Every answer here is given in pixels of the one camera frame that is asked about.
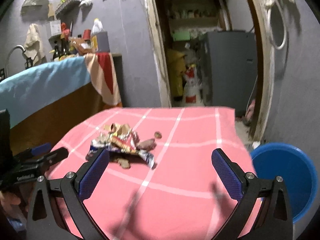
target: trash pile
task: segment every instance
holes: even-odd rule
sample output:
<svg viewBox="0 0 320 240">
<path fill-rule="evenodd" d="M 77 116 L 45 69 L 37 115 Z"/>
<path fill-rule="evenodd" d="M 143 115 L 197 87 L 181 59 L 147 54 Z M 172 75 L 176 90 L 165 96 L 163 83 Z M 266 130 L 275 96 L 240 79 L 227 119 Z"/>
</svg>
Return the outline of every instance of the trash pile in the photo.
<svg viewBox="0 0 320 240">
<path fill-rule="evenodd" d="M 110 161 L 119 163 L 123 169 L 130 168 L 132 158 L 140 158 L 152 168 L 155 164 L 154 156 L 149 151 L 156 148 L 156 139 L 161 139 L 160 132 L 155 132 L 154 138 L 140 141 L 136 131 L 132 130 L 128 124 L 120 125 L 113 123 L 104 127 L 105 133 L 92 140 L 90 151 L 86 156 L 88 161 L 98 149 L 107 149 L 110 154 Z"/>
</svg>

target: bolt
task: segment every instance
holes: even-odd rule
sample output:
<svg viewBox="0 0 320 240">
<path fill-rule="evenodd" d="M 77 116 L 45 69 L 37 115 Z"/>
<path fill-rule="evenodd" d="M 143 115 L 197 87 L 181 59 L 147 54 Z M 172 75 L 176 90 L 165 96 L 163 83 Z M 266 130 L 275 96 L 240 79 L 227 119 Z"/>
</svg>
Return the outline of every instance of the bolt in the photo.
<svg viewBox="0 0 320 240">
<path fill-rule="evenodd" d="M 66 177 L 68 179 L 71 179 L 73 176 L 75 175 L 75 173 L 73 171 L 69 171 L 67 174 L 66 174 Z"/>
<path fill-rule="evenodd" d="M 254 178 L 254 174 L 252 172 L 248 172 L 246 174 L 246 176 L 247 176 L 248 179 L 253 179 Z"/>
<path fill-rule="evenodd" d="M 277 176 L 277 181 L 282 182 L 283 178 L 281 176 Z"/>
<path fill-rule="evenodd" d="M 40 177 L 38 177 L 38 179 L 37 179 L 37 181 L 39 181 L 39 182 L 41 182 L 41 181 L 43 181 L 44 180 L 44 176 L 40 176 Z"/>
</svg>

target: gray wall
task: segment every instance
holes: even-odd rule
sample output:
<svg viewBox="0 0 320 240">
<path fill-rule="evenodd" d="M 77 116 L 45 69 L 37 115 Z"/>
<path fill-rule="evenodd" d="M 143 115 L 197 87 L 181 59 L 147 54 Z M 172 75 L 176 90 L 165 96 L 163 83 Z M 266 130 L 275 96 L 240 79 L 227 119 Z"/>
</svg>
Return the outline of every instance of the gray wall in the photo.
<svg viewBox="0 0 320 240">
<path fill-rule="evenodd" d="M 320 175 L 320 25 L 305 0 L 284 6 L 288 43 L 275 53 L 275 85 L 270 115 L 264 134 L 266 141 L 285 142 L 304 151 Z M 277 44 L 283 27 L 278 11 L 272 13 Z M 320 195 L 302 224 L 302 230 L 319 206 Z"/>
<path fill-rule="evenodd" d="M 39 25 L 46 59 L 50 62 L 52 58 L 49 51 L 53 46 L 48 42 L 44 27 L 47 6 L 30 8 L 22 16 L 23 1 L 15 0 L 0 22 L 0 62 L 3 67 L 9 50 L 17 44 L 24 44 L 31 23 Z M 50 0 L 53 4 L 59 1 Z M 63 20 L 66 23 L 73 20 L 73 35 L 77 35 L 91 29 L 97 17 L 108 31 L 111 52 L 122 53 L 122 62 L 117 59 L 115 64 L 124 106 L 161 106 L 144 0 L 93 0 L 91 10 L 75 8 Z M 12 75 L 23 69 L 24 59 L 21 51 L 16 50 L 10 59 L 9 73 Z"/>
<path fill-rule="evenodd" d="M 247 0 L 226 0 L 233 30 L 250 31 L 252 16 Z"/>
</svg>

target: gray refrigerator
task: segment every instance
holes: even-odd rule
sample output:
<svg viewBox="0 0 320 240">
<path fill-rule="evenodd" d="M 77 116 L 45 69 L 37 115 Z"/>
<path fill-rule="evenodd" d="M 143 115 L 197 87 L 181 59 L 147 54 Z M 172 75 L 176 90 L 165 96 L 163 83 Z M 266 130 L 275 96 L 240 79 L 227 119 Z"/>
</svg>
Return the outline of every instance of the gray refrigerator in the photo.
<svg viewBox="0 0 320 240">
<path fill-rule="evenodd" d="M 208 32 L 200 37 L 200 79 L 206 106 L 227 106 L 241 117 L 255 97 L 257 45 L 254 33 Z"/>
</svg>

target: pink tablecloth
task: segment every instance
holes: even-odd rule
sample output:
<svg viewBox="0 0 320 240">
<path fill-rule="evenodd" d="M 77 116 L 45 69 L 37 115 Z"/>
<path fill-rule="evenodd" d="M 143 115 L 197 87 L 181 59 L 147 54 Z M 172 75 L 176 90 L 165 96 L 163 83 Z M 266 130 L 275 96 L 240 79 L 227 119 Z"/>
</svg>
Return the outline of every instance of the pink tablecloth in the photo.
<svg viewBox="0 0 320 240">
<path fill-rule="evenodd" d="M 69 157 L 50 174 L 62 178 L 85 161 L 90 142 L 105 124 L 128 123 L 140 139 L 160 131 L 153 151 L 157 167 L 132 164 L 129 170 L 110 163 L 90 199 L 88 211 L 110 239 L 211 239 L 236 205 L 211 164 L 211 153 L 222 148 L 245 171 L 251 158 L 236 136 L 234 110 L 223 107 L 146 109 L 114 108 L 74 127 L 55 146 Z M 242 234 L 258 213 L 259 203 Z M 71 231 L 80 236 L 66 214 Z"/>
</svg>

